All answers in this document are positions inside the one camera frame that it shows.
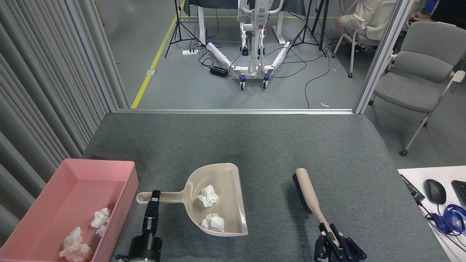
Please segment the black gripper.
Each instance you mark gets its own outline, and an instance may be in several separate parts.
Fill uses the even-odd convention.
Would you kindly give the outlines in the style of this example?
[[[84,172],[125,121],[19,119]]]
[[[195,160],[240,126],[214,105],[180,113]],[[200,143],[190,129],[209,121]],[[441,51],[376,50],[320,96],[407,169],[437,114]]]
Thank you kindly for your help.
[[[363,261],[367,259],[366,253],[350,237],[346,238],[339,233],[335,225],[331,225],[331,230],[338,241],[338,245],[326,250],[331,242],[331,237],[324,223],[319,225],[320,236],[315,244],[315,262],[350,262]]]
[[[152,193],[142,192],[142,203],[147,204],[143,221],[142,234],[133,237],[128,252],[129,259],[160,259],[162,239],[155,237],[158,228],[160,190],[153,190]]]

